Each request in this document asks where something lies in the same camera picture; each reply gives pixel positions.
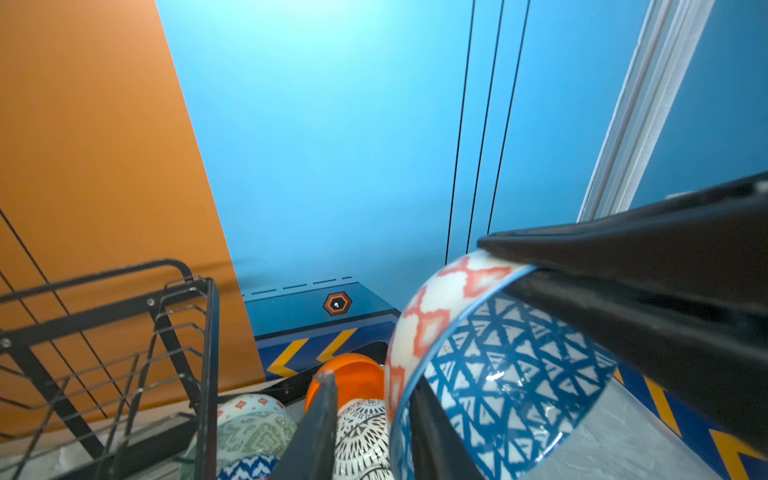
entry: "metal rack frame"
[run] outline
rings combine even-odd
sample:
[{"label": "metal rack frame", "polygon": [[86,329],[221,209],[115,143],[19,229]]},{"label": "metal rack frame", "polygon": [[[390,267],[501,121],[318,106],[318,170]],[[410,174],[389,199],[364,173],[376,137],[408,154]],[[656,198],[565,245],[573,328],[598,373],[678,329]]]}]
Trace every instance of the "metal rack frame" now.
[{"label": "metal rack frame", "polygon": [[[91,456],[91,461],[59,476],[59,479],[125,478],[152,466],[154,463],[176,455],[188,445],[196,432],[197,437],[201,440],[197,442],[194,479],[210,480],[215,477],[219,293],[213,279],[193,276],[189,267],[178,260],[155,260],[12,292],[0,296],[0,305],[15,301],[24,305],[24,300],[31,296],[44,293],[56,294],[59,290],[82,286],[86,283],[169,266],[179,271],[180,279],[167,283],[161,290],[0,333],[0,355],[10,356],[21,371],[7,367],[2,367],[2,370],[28,380],[45,399],[45,403],[30,406],[4,398],[0,398],[0,402],[27,411],[47,408],[41,424],[35,430],[21,435],[0,432],[0,437],[6,440],[28,440],[22,460],[0,469],[0,473],[15,468],[12,478],[16,480],[30,460],[79,442]],[[189,303],[199,298],[205,299],[205,310]],[[205,329],[200,328],[195,323],[172,325],[170,316],[182,311],[194,311],[203,315]],[[89,329],[141,314],[149,314],[154,325],[148,348],[113,362],[102,363],[99,361],[99,365],[94,368],[80,372],[72,371],[70,375],[54,379],[40,359],[32,352],[31,348],[38,344],[52,343],[53,340],[64,336],[82,334]],[[177,335],[177,331],[182,329],[192,329],[202,335],[204,338],[203,352],[199,352],[191,346],[182,346]],[[165,353],[157,354],[156,352],[158,338],[163,343]],[[202,359],[202,371],[199,379],[192,372],[186,357],[187,354]],[[147,384],[149,368],[164,359],[170,359],[176,375]],[[114,379],[109,375],[107,367],[128,362],[131,364],[128,374]],[[109,381],[87,387],[80,380],[80,376],[102,369],[108,373]],[[78,380],[83,389],[66,394],[65,391],[72,379]],[[125,381],[125,387],[122,390],[118,387],[120,381]],[[134,422],[141,406],[143,394],[172,382],[180,382],[183,386],[194,414],[178,413],[150,425],[135,428]],[[91,392],[110,383],[115,385],[119,396],[99,404]],[[75,396],[85,393],[94,400],[95,406],[84,411],[78,411],[71,400]],[[104,428],[91,429],[84,420],[84,416],[98,410],[103,412],[105,406],[113,404],[118,406],[117,413],[111,423]],[[51,419],[54,414],[58,416],[59,420],[52,422]],[[43,452],[35,451],[35,447],[44,433],[62,427],[71,432],[74,440]],[[119,442],[116,440],[118,429],[124,433]],[[152,432],[158,430],[160,430],[159,433],[152,435]],[[98,438],[99,434],[108,435],[105,444]]]}]

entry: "black wire basket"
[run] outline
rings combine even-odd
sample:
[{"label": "black wire basket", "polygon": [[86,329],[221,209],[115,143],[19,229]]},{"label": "black wire basket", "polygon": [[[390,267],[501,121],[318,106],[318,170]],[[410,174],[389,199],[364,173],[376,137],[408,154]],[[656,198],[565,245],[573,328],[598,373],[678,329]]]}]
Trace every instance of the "black wire basket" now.
[{"label": "black wire basket", "polygon": [[[60,298],[68,289],[168,267],[178,270],[179,279],[161,283],[156,291],[73,313]],[[66,314],[37,321],[28,303],[44,295],[54,296]],[[0,425],[0,448],[10,445],[18,453],[0,468],[0,478],[21,478],[37,458],[74,444],[81,445],[88,460],[56,478],[127,478],[179,454],[195,433],[199,441],[194,479],[215,478],[219,293],[211,278],[192,275],[182,262],[157,260],[0,296],[0,307],[12,304],[26,310],[34,324],[0,332],[0,403],[7,419],[27,419],[37,426],[16,432],[7,430],[10,422]],[[113,324],[142,322],[150,327],[146,329],[146,349],[111,361],[102,362],[86,337],[110,326],[111,330],[102,332],[114,332],[108,341],[118,346],[124,343],[121,333],[125,330]],[[81,337],[91,349],[96,359],[93,366],[75,369],[61,354],[62,339],[72,336]],[[58,354],[53,360],[64,363],[69,373],[55,378],[49,371],[51,356],[42,358],[42,347],[52,347],[50,351]],[[106,380],[87,381],[96,374]],[[42,400],[35,404],[20,401],[16,394],[24,388],[36,391],[33,396]],[[153,395],[181,389],[189,400],[188,408],[150,422],[137,421],[140,410],[155,406]],[[44,445],[42,439],[52,436],[64,441]]]}]

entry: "yellow chevron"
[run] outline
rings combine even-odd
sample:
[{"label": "yellow chevron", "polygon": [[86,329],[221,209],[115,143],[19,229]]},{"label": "yellow chevron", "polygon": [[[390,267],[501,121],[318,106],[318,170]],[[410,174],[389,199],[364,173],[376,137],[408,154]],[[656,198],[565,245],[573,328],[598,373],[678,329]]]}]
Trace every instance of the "yellow chevron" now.
[{"label": "yellow chevron", "polygon": [[710,435],[712,435],[712,440],[715,442],[717,451],[723,459],[731,480],[750,480],[744,469],[744,464],[741,462],[741,458],[739,458],[740,453],[761,460],[768,459],[727,433],[710,430]]},{"label": "yellow chevron", "polygon": [[278,356],[274,362],[272,362],[272,365],[267,370],[267,372],[274,373],[275,375],[289,377],[296,375],[296,372],[293,370],[287,368],[285,365],[288,363],[294,355],[296,355],[296,352],[298,352],[301,347],[304,346],[306,341],[309,339],[301,339],[301,340],[294,340],[288,345],[288,348],[283,350],[283,353]]},{"label": "yellow chevron", "polygon": [[318,356],[317,359],[320,362],[327,362],[328,360],[333,358],[333,354],[336,353],[336,351],[341,347],[341,345],[344,344],[351,336],[352,334],[357,330],[357,328],[344,330],[339,335],[336,336],[336,338],[324,349]]},{"label": "yellow chevron", "polygon": [[677,436],[682,438],[683,435],[680,433],[680,427],[677,426],[677,420],[675,420],[674,415],[672,415],[672,409],[670,408],[670,403],[667,401],[667,395],[664,393],[664,390],[653,380],[648,377],[644,378],[648,385],[650,397],[654,399],[654,404],[656,404],[656,410],[659,412],[661,421],[666,423],[669,428],[677,433]]}]

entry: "orange wall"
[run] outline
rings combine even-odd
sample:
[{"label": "orange wall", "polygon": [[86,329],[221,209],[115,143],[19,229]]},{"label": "orange wall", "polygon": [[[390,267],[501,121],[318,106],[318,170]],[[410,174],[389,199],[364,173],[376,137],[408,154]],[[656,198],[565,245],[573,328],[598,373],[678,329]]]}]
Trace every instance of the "orange wall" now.
[{"label": "orange wall", "polygon": [[[263,379],[154,2],[0,2],[0,72],[0,210],[48,280],[182,260],[214,277],[221,291],[220,389]],[[44,282],[2,218],[0,272],[16,290]],[[134,276],[61,298],[70,311],[82,310],[157,290],[171,278]],[[0,294],[8,290],[0,280]],[[38,320],[63,314],[52,296],[28,307]],[[31,322],[18,304],[0,308],[3,330]],[[146,348],[148,319],[110,328],[86,333],[102,361]],[[95,364],[80,336],[57,346],[76,369]],[[35,351],[55,375],[68,373],[52,346]],[[0,384],[0,396],[35,396],[5,379]],[[96,396],[113,395],[107,389]],[[177,386],[151,402],[182,395]],[[11,417],[14,411],[0,406],[4,431]]]}]

